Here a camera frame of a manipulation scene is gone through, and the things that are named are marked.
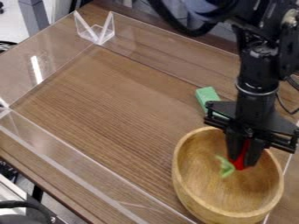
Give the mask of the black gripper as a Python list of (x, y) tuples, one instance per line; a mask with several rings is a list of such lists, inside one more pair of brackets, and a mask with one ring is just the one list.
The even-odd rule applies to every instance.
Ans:
[(237, 161), (245, 144), (245, 166), (255, 166), (263, 150), (275, 147), (295, 153), (299, 130), (277, 111), (279, 85), (237, 84), (235, 101), (209, 101), (205, 122), (226, 134), (229, 158)]

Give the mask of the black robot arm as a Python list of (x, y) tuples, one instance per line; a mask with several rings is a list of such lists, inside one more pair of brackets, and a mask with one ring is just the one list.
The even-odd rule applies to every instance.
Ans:
[(299, 72), (299, 3), (297, 0), (185, 0), (201, 26), (177, 19), (165, 0), (149, 0), (181, 33), (199, 37), (223, 22), (237, 35), (239, 74), (235, 101), (207, 101), (205, 122), (226, 134), (229, 161), (239, 170), (257, 165), (266, 149), (294, 153), (299, 127), (279, 114), (282, 81)]

